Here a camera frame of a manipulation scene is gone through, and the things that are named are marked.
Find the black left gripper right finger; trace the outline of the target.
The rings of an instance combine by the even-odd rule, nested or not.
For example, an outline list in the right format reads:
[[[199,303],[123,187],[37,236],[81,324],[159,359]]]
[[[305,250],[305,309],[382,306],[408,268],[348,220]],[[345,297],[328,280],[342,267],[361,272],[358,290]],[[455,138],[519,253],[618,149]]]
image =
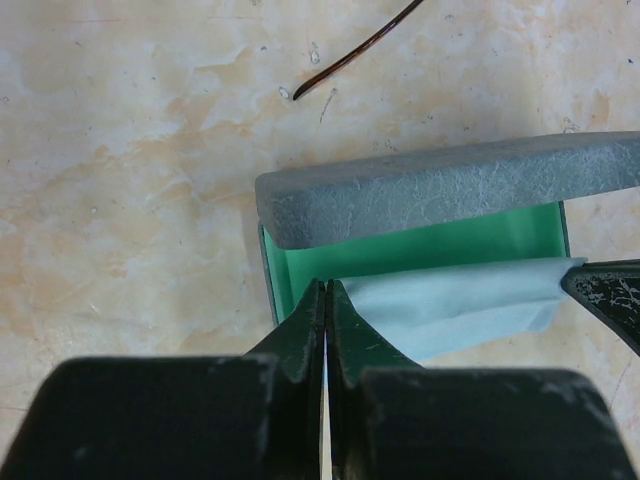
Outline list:
[[[595,385],[562,369],[427,369],[355,310],[325,304],[336,479],[633,479]]]

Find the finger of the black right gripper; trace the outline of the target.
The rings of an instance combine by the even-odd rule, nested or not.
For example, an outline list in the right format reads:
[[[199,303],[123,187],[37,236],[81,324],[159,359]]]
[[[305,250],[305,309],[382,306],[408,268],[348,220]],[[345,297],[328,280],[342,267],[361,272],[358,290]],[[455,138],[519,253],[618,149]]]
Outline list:
[[[562,278],[562,289],[639,355],[639,261],[585,263]]]

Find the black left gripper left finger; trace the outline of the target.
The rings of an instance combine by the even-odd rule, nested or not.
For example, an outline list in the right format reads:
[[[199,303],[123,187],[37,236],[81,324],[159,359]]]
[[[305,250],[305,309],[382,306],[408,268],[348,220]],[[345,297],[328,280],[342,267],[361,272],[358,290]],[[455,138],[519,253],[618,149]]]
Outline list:
[[[84,357],[33,399],[5,479],[317,479],[325,288],[240,356]]]

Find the light blue cleaning cloth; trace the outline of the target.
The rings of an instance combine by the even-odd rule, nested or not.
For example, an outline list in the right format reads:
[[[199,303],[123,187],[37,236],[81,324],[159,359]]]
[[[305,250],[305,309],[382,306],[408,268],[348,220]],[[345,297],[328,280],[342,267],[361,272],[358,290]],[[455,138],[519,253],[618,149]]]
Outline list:
[[[585,258],[541,258],[351,277],[357,313],[405,356],[436,356],[547,329]]]

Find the grey-blue glasses case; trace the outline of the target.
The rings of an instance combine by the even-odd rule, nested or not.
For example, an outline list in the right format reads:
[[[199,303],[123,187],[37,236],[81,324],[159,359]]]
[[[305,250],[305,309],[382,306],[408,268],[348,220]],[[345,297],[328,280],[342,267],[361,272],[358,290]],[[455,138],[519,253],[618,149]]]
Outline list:
[[[259,176],[260,243],[276,322],[310,281],[563,258],[566,201],[634,188],[635,132],[554,134]]]

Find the brown sunglasses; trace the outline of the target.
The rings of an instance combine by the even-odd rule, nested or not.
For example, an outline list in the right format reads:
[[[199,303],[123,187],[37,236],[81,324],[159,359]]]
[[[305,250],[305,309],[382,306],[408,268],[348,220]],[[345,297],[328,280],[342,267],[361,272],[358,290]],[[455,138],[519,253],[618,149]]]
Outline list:
[[[394,30],[400,23],[402,23],[411,13],[413,13],[421,4],[423,0],[413,0],[411,1],[403,10],[401,10],[397,15],[395,15],[389,22],[387,22],[383,27],[381,27],[378,31],[376,31],[372,36],[358,45],[349,53],[342,56],[340,59],[335,61],[333,64],[326,67],[324,70],[315,74],[310,79],[306,80],[302,83],[293,93],[292,100],[297,101],[302,98],[304,95],[309,93],[315,87],[317,87],[320,83],[328,79],[330,76],[334,75],[336,72],[346,67],[349,63],[353,62],[357,57],[362,55],[364,52],[369,50],[373,45],[379,42],[384,36],[386,36],[389,32]]]

